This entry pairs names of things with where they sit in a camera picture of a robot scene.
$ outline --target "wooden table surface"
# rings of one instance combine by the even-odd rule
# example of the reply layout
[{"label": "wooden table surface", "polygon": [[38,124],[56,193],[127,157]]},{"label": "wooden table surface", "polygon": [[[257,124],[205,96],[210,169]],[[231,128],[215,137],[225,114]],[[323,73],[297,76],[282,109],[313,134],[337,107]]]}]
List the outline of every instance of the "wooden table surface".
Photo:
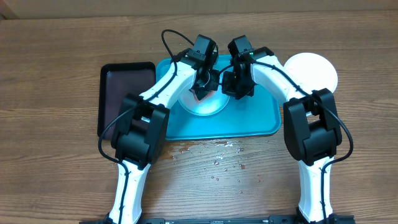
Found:
[{"label": "wooden table surface", "polygon": [[[97,150],[100,68],[157,64],[168,57],[163,29],[211,37],[222,54],[246,34],[282,63],[299,52],[328,58],[339,74],[338,114],[355,145],[332,168],[334,212],[396,223],[398,11],[0,21],[0,223],[78,223],[111,210],[118,176]],[[166,38],[173,52],[188,47]],[[337,157],[348,150],[343,141]],[[142,206],[145,217],[264,217],[295,213],[299,199],[299,168],[282,126],[269,137],[167,143]]]}]

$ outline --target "wooden table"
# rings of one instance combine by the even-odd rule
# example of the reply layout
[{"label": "wooden table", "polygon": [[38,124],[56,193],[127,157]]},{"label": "wooden table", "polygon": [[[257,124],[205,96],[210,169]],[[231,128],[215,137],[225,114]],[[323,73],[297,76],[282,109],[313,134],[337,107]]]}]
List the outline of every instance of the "wooden table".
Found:
[{"label": "wooden table", "polygon": [[[78,223],[111,210],[117,168],[97,150],[100,68],[168,57],[163,29],[209,36],[221,54],[246,34],[282,63],[299,52],[328,58],[339,74],[338,113],[355,145],[333,166],[334,212],[358,223],[396,222],[398,11],[347,11],[0,21],[0,223]],[[166,38],[174,52],[188,47]],[[147,178],[144,216],[295,213],[299,169],[282,132],[168,143]],[[337,156],[348,149],[343,141]]]}]

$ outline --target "blue tray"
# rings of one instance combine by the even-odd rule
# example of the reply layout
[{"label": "blue tray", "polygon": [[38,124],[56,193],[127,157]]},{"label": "blue tray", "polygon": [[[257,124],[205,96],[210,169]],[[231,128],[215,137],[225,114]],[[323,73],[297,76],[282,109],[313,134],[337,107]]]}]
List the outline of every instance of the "blue tray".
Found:
[{"label": "blue tray", "polygon": [[[230,55],[220,55],[214,69],[229,65]],[[170,59],[156,67],[156,81],[169,70]],[[219,113],[197,116],[186,111],[177,101],[170,110],[167,140],[214,139],[243,136],[270,135],[280,127],[278,102],[260,85],[254,87],[254,96],[240,100],[231,97]]]}]

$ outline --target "cable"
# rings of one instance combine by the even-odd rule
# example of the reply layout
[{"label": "cable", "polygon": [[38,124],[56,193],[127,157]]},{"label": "cable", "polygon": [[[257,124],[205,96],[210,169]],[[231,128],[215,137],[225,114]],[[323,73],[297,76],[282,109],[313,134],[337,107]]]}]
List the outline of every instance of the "cable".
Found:
[{"label": "cable", "polygon": [[[166,44],[166,41],[165,41],[165,39],[164,39],[164,33],[165,33],[165,32],[173,32],[173,33],[175,33],[175,34],[178,34],[179,36],[181,36],[181,37],[183,37],[185,40],[187,40],[190,44],[194,45],[194,43],[193,43],[190,39],[188,39],[188,37],[185,37],[183,34],[177,32],[177,31],[175,31],[175,30],[166,29],[166,30],[163,30],[163,31],[162,31],[162,34],[161,34],[162,42],[163,42],[163,44],[164,44],[166,50],[168,51],[168,53],[170,54],[170,56],[171,56],[171,58],[172,58],[172,61],[173,61],[173,63],[174,63],[174,68],[175,68],[175,69],[174,69],[173,76],[170,78],[170,80],[169,80],[162,88],[160,88],[159,91],[155,92],[151,97],[149,97],[148,99],[146,99],[146,100],[145,100],[146,102],[149,102],[150,100],[152,100],[152,99],[154,99],[155,97],[157,97],[157,96],[158,96],[158,95],[159,95],[159,94],[160,94],[160,93],[173,81],[174,77],[177,76],[177,63],[176,63],[176,61],[174,60],[173,53],[171,52],[169,46]],[[108,132],[108,130],[109,130],[120,118],[122,118],[125,114],[131,112],[132,110],[134,110],[134,108],[128,109],[127,111],[125,111],[125,112],[123,112],[122,114],[120,114],[117,118],[115,118],[112,122],[110,122],[110,123],[108,124],[108,126],[104,129],[104,131],[102,132],[101,136],[100,136],[99,139],[98,139],[98,150],[99,150],[99,153],[100,153],[105,159],[110,160],[110,161],[112,161],[112,162],[115,162],[115,163],[117,163],[117,164],[120,164],[120,165],[124,168],[124,171],[125,171],[125,174],[124,174],[124,175],[126,176],[126,180],[124,181],[124,187],[123,187],[123,192],[122,192],[121,202],[120,202],[120,208],[119,208],[119,210],[120,210],[119,221],[118,221],[119,224],[121,224],[121,221],[122,221],[122,214],[123,214],[123,207],[124,207],[124,206],[123,206],[123,202],[124,202],[124,196],[125,196],[126,190],[127,190],[127,182],[128,182],[128,180],[129,180],[129,170],[128,170],[127,166],[126,166],[125,164],[123,164],[123,161],[117,160],[117,159],[112,158],[112,157],[108,156],[107,154],[105,154],[105,152],[104,152],[103,149],[102,149],[102,141],[103,141],[103,139],[104,139],[104,137],[105,137],[105,134]]]},{"label": "cable", "polygon": [[[322,167],[322,172],[321,172],[321,204],[322,204],[322,211],[323,211],[323,220],[326,221],[326,223],[328,223],[328,219],[326,217],[326,211],[325,211],[325,173],[326,173],[326,168],[334,163],[337,162],[341,162],[347,158],[349,158],[349,156],[353,153],[354,151],[354,141],[353,138],[351,136],[351,133],[348,131],[348,128],[345,126],[345,124],[339,119],[339,117],[337,117],[333,112],[331,112],[328,108],[326,108],[321,102],[319,102],[317,99],[315,99],[312,95],[308,94],[307,92],[305,92],[303,89],[300,88],[299,85],[297,85],[283,70],[279,69],[278,67],[276,67],[275,65],[270,65],[267,63],[262,63],[262,62],[257,62],[257,61],[252,61],[252,62],[241,62],[235,65],[241,65],[241,64],[258,64],[258,65],[263,65],[269,68],[272,68],[273,70],[278,71],[283,77],[285,77],[287,79],[287,81],[290,82],[290,84],[292,84],[297,91],[301,92],[301,94],[309,97],[311,100],[313,100],[314,102],[316,102],[318,104],[318,106],[320,106],[324,111],[326,111],[330,116],[332,116],[338,123],[339,125],[343,128],[344,132],[347,135],[348,141],[349,141],[349,150],[348,153],[343,156],[340,157],[338,159],[334,159],[328,163],[326,163],[323,167]],[[223,68],[220,71],[220,74],[223,73],[225,70],[231,68],[234,65],[228,65],[227,67]]]}]

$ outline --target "robotic arm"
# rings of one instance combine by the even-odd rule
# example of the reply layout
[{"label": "robotic arm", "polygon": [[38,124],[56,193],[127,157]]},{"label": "robotic arm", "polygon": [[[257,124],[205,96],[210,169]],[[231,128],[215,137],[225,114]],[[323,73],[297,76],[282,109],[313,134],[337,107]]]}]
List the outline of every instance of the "robotic arm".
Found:
[{"label": "robotic arm", "polygon": [[[125,97],[119,114],[127,114],[117,121],[111,141],[116,149],[116,157],[124,165],[118,164],[116,199],[105,223],[138,222],[149,166],[156,162],[164,146],[169,109],[185,90],[192,89],[199,97],[218,88],[220,73],[213,70],[218,57],[215,46],[214,41],[199,35],[193,50],[188,49],[173,58],[176,63],[171,64],[167,74],[156,85],[140,97]],[[289,73],[268,48],[254,50],[245,36],[233,39],[228,49],[233,58],[231,63],[234,70],[224,72],[221,83],[223,93],[240,99],[246,95],[252,96],[254,85],[262,85],[283,104],[285,143],[300,169],[301,198],[296,223],[321,223],[321,169],[333,160],[336,146],[341,143],[340,126],[310,97],[298,92],[275,68],[282,70],[305,92],[337,114],[333,94],[324,86],[304,82],[301,77]],[[319,114],[320,120],[308,124],[307,115],[310,114]],[[147,122],[147,130],[131,125],[132,119]],[[335,220],[339,218],[332,214],[329,197],[330,166],[324,174],[324,180],[326,217],[336,223]],[[353,218],[346,223],[354,223]]]}]

